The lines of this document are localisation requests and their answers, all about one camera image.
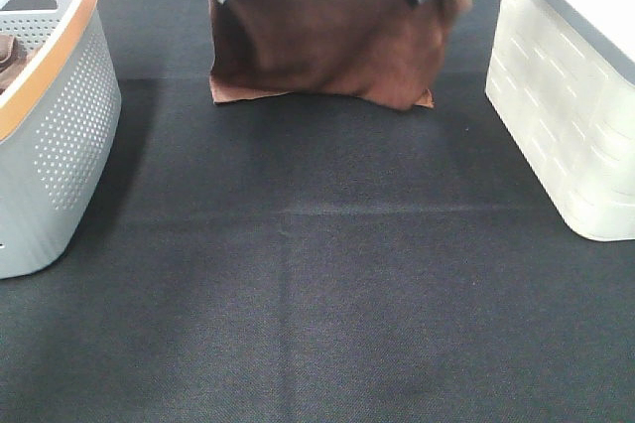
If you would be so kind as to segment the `brown towel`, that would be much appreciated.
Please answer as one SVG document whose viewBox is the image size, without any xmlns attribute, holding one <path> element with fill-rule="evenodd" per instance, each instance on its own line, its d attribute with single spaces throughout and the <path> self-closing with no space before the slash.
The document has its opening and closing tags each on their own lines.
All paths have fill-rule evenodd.
<svg viewBox="0 0 635 423">
<path fill-rule="evenodd" d="M 0 92 L 3 93 L 26 67 L 29 52 L 14 36 L 2 34 L 0 38 Z"/>
<path fill-rule="evenodd" d="M 472 0 L 210 0 L 218 104 L 292 92 L 395 110 L 433 103 L 450 32 Z"/>
</svg>

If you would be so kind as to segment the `brown towel in basket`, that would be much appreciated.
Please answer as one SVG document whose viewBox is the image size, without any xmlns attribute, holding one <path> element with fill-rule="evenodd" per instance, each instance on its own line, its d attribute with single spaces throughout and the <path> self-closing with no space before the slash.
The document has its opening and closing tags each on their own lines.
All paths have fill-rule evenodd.
<svg viewBox="0 0 635 423">
<path fill-rule="evenodd" d="M 0 38 L 0 92 L 3 93 L 26 67 L 29 52 L 14 36 L 2 34 Z"/>
</svg>

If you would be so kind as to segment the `white plastic storage box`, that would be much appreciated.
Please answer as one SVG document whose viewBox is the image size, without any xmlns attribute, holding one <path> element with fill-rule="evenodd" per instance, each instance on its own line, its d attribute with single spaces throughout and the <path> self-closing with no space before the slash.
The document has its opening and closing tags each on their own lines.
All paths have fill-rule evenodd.
<svg viewBox="0 0 635 423">
<path fill-rule="evenodd" d="M 485 92 L 564 222 L 634 236 L 634 0 L 501 0 Z"/>
</svg>

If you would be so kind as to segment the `grey basket with orange rim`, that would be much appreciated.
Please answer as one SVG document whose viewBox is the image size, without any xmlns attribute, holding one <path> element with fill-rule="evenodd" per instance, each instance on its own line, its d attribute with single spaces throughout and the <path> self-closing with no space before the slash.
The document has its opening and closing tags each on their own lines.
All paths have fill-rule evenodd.
<svg viewBox="0 0 635 423">
<path fill-rule="evenodd" d="M 30 60 L 1 93 L 1 275 L 67 248 L 115 136 L 121 94 L 98 0 L 1 0 L 1 35 Z"/>
</svg>

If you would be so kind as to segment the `black table cloth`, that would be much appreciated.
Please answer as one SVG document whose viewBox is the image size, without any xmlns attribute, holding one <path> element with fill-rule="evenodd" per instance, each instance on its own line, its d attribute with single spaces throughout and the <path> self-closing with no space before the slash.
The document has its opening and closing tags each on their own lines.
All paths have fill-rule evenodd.
<svg viewBox="0 0 635 423">
<path fill-rule="evenodd" d="M 217 107 L 206 0 L 100 0 L 122 94 L 65 255 L 1 284 L 5 422 L 630 422 L 634 245 L 562 221 L 487 100 Z"/>
</svg>

